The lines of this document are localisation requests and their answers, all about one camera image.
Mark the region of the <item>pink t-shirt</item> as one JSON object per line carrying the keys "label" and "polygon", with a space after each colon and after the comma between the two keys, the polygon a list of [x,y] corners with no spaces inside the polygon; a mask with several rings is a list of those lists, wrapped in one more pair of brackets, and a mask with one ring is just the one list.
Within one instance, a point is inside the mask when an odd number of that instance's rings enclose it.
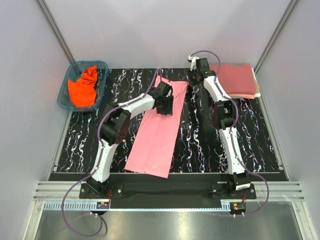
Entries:
{"label": "pink t-shirt", "polygon": [[189,84],[162,81],[173,87],[173,114],[161,115],[155,109],[144,113],[124,169],[167,179]]}

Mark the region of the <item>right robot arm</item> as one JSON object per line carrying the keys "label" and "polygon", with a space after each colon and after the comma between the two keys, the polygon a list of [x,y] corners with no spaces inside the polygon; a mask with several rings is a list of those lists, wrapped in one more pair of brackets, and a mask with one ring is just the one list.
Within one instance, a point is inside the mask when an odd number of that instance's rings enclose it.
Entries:
{"label": "right robot arm", "polygon": [[232,198],[239,198],[250,190],[251,181],[237,138],[238,106],[222,88],[213,71],[188,70],[188,76],[191,84],[202,83],[214,101],[212,121],[222,139],[228,165],[226,192]]}

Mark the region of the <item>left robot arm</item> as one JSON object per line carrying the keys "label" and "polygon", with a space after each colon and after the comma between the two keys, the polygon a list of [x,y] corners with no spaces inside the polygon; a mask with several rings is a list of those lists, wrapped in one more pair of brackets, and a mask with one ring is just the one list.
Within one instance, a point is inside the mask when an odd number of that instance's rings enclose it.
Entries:
{"label": "left robot arm", "polygon": [[129,132],[131,119],[152,109],[156,109],[156,113],[160,115],[172,115],[173,101],[172,95],[152,97],[149,94],[141,94],[120,104],[109,103],[97,129],[98,149],[94,167],[80,192],[90,198],[106,196],[109,193],[110,169],[114,154]]}

